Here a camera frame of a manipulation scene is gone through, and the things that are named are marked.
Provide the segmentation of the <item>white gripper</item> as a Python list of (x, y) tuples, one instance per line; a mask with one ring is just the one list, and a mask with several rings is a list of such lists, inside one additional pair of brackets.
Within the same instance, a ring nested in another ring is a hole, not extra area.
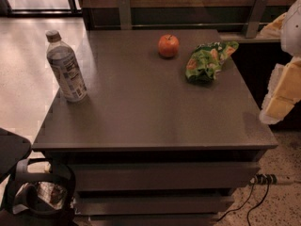
[(281, 49), (294, 57), (286, 65), (277, 64), (272, 70), (261, 105), (260, 121), (276, 124), (301, 101), (301, 0), (296, 0), (287, 13), (267, 24), (260, 34), (265, 38), (280, 37)]

